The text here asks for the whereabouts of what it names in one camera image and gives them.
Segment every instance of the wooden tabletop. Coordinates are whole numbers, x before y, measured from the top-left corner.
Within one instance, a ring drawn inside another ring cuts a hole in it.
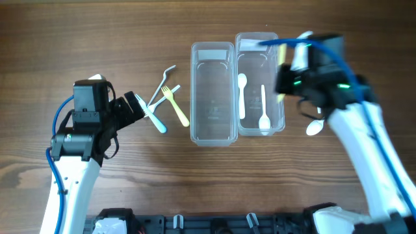
[[[374,87],[391,140],[416,179],[415,10],[413,1],[376,0],[1,5],[0,233],[40,229],[51,182],[45,149],[74,81],[100,73],[117,96],[132,90],[149,100],[175,64],[167,85],[181,85],[175,98],[189,116],[191,45],[234,42],[241,32],[344,34],[346,59]],[[162,103],[157,114],[167,134],[149,120],[119,131],[120,151],[103,163],[88,214],[109,207],[136,215],[270,214],[322,202],[367,212],[343,146],[329,127],[306,136],[310,120],[296,101],[285,99],[282,132],[239,136],[226,148],[195,145]]]

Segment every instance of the plastic utensil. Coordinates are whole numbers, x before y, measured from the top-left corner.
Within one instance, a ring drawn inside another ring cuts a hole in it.
[[[243,73],[239,74],[239,89],[240,89],[240,98],[239,98],[239,111],[240,111],[240,120],[246,117],[246,107],[244,106],[244,87],[247,85],[247,76]]]
[[[161,133],[165,133],[166,127],[163,125],[163,123],[148,109],[148,107],[146,106],[146,103],[143,101],[143,99],[139,95],[135,94],[135,96],[138,101],[138,104],[140,104],[143,111],[149,116],[150,120],[156,126],[157,130],[159,130]]]
[[[306,128],[306,135],[313,136],[324,128],[324,120],[313,120]]]
[[[151,97],[151,99],[150,99],[150,101],[149,101],[149,103],[148,103],[148,107],[150,106],[151,102],[152,102],[152,101],[156,98],[157,93],[158,93],[158,92],[159,92],[159,90],[161,89],[161,87],[162,87],[163,83],[166,81],[166,73],[167,73],[167,72],[169,72],[170,70],[174,69],[174,68],[176,68],[176,65],[171,66],[170,68],[166,69],[166,70],[163,72],[163,80],[162,80],[162,82],[160,83],[159,87],[157,87],[156,92],[153,94],[153,97]]]
[[[266,91],[265,86],[261,85],[261,104],[263,105],[263,115],[260,117],[259,120],[259,128],[260,129],[270,129],[270,119],[266,114]]]
[[[181,86],[178,84],[175,88],[172,89],[172,93],[174,93],[176,90],[178,90],[179,88],[181,88]],[[164,100],[166,100],[166,97],[163,96],[160,100],[158,100],[156,103],[151,104],[150,106],[148,106],[149,111],[151,111],[152,113],[155,112],[156,107],[161,104]]]
[[[182,125],[184,127],[188,127],[189,120],[185,116],[185,114],[183,114],[182,110],[178,107],[178,105],[176,104],[175,99],[174,99],[174,94],[172,93],[172,91],[170,91],[170,89],[167,86],[163,86],[162,92],[163,92],[163,95],[167,98],[167,100],[170,101],[170,103],[174,107],[177,117],[179,117],[179,120],[181,120]]]

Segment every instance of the green light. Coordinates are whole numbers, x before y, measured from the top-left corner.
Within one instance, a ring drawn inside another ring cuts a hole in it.
[[[350,88],[349,84],[337,84],[338,88]]]

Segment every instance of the wooden table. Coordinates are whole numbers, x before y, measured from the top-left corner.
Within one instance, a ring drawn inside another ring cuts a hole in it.
[[[175,97],[189,116],[191,45],[234,42],[240,32],[343,33],[346,58],[374,87],[415,179],[415,10],[412,1],[375,0],[1,5],[0,233],[40,229],[51,182],[45,149],[74,81],[100,73],[117,96],[133,90],[148,100],[176,64],[167,85],[181,85]],[[367,212],[339,140],[328,127],[306,136],[310,120],[297,114],[296,101],[285,100],[283,132],[239,136],[227,148],[197,147],[169,104],[161,104],[157,114],[168,133],[149,120],[119,132],[120,151],[104,162],[88,214],[109,207],[132,207],[138,215],[270,214],[332,201]]]

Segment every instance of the white plastic utensil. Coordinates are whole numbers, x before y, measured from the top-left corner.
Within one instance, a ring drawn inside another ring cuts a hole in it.
[[[263,115],[259,120],[259,128],[270,129],[270,119],[266,114],[266,90],[263,84],[261,85],[261,104],[263,105]]]
[[[176,68],[176,65],[171,66],[170,68],[166,69],[163,72],[163,80],[162,80],[161,84],[159,85],[159,87],[157,87],[156,92],[153,94],[153,97],[151,97],[151,99],[148,103],[148,107],[150,106],[151,102],[155,99],[155,97],[156,97],[157,93],[159,92],[159,90],[161,89],[163,83],[166,81],[166,73],[169,72],[170,70],[174,69],[174,68]]]
[[[172,89],[172,93],[174,93],[176,90],[178,90],[179,88],[181,88],[181,86],[178,84],[175,88]],[[158,100],[155,104],[151,104],[148,109],[149,111],[151,111],[152,113],[155,112],[156,107],[161,104],[164,100],[166,100],[166,97],[163,96],[160,100]]]
[[[165,133],[166,127],[163,125],[163,123],[148,109],[148,107],[146,106],[146,103],[143,101],[143,99],[139,95],[135,94],[135,96],[138,101],[138,104],[140,104],[143,111],[149,116],[150,120],[156,126],[157,130],[159,130],[161,133]]]
[[[247,76],[243,73],[240,73],[239,76],[239,89],[240,89],[240,98],[239,98],[239,111],[240,111],[240,120],[246,117],[246,108],[244,106],[244,87],[247,85]]]
[[[306,128],[306,135],[313,136],[324,128],[324,120],[313,120]]]

